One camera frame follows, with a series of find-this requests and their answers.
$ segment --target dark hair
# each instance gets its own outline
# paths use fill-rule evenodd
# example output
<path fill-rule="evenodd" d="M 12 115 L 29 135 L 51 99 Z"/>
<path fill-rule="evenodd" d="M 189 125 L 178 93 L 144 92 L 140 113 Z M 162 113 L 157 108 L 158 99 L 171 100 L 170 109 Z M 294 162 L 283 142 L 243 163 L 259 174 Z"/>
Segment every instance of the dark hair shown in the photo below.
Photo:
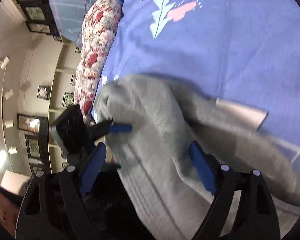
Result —
<path fill-rule="evenodd" d="M 101 171 L 82 204 L 102 240 L 154 240 L 137 216 L 117 170 Z"/>
<path fill-rule="evenodd" d="M 8 200 L 11 201 L 11 203 L 13 203 L 14 205 L 16 205 L 17 207 L 21 207 L 21 203 L 23 200 L 23 197 L 19 196 L 19 195 L 15 195 L 7 190 L 5 190 L 4 188 L 0 187 L 0 193 L 2 195 L 4 195 Z"/>

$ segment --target fabric fold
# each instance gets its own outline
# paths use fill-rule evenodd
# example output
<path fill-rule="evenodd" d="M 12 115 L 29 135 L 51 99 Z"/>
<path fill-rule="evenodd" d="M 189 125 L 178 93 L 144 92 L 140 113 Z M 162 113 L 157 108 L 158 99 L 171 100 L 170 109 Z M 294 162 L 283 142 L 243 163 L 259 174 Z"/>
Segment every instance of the fabric fold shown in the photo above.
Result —
<path fill-rule="evenodd" d="M 140 220 L 156 239 L 191 239 L 213 201 L 189 157 L 193 140 L 235 171 L 259 169 L 273 196 L 300 206 L 300 178 L 267 136 L 178 83 L 127 76 L 105 84 L 93 110 L 96 122 L 113 118 L 133 126 L 106 141 Z M 239 199 L 236 193 L 223 233 Z M 282 234 L 298 217 L 294 208 L 278 213 Z"/>

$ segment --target screw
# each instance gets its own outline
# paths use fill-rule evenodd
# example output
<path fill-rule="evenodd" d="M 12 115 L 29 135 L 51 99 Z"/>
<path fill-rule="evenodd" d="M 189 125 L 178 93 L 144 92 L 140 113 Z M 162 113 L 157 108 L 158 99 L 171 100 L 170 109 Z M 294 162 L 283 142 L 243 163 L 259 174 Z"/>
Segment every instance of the screw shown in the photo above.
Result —
<path fill-rule="evenodd" d="M 67 167 L 68 172 L 72 172 L 74 170 L 75 170 L 75 167 L 73 165 L 70 165 L 70 166 Z"/>
<path fill-rule="evenodd" d="M 223 171 L 229 171 L 230 167 L 229 167 L 228 165 L 226 165 L 226 164 L 222 164 L 222 165 L 221 165 L 221 169 L 222 169 Z"/>
<path fill-rule="evenodd" d="M 259 170 L 253 170 L 252 172 L 256 176 L 260 176 L 261 172 Z"/>
<path fill-rule="evenodd" d="M 37 174 L 36 174 L 37 177 L 41 177 L 41 176 L 43 176 L 43 175 L 44 175 L 44 172 L 43 172 L 43 171 L 38 171 Z"/>

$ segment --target floral pillow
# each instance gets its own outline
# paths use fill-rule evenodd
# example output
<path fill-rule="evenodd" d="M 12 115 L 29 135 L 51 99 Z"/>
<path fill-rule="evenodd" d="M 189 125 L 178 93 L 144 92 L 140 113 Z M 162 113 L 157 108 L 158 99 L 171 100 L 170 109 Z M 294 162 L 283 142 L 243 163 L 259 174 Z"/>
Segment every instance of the floral pillow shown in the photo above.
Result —
<path fill-rule="evenodd" d="M 122 18 L 121 8 L 118 0 L 97 0 L 82 24 L 81 61 L 77 68 L 74 103 L 80 105 L 86 124 L 90 121 L 103 66 Z"/>

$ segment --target tree graphic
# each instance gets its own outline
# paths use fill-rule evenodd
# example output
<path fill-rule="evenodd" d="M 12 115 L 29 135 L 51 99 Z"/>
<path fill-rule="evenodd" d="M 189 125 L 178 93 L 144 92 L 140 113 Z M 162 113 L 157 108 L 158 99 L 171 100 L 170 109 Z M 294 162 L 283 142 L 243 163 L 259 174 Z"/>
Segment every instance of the tree graphic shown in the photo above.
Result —
<path fill-rule="evenodd" d="M 159 8 L 158 11 L 152 13 L 154 23 L 150 25 L 150 30 L 154 39 L 159 35 L 163 27 L 169 21 L 169 19 L 165 17 L 175 4 L 175 3 L 168 4 L 169 1 L 170 0 L 153 0 L 153 2 Z"/>

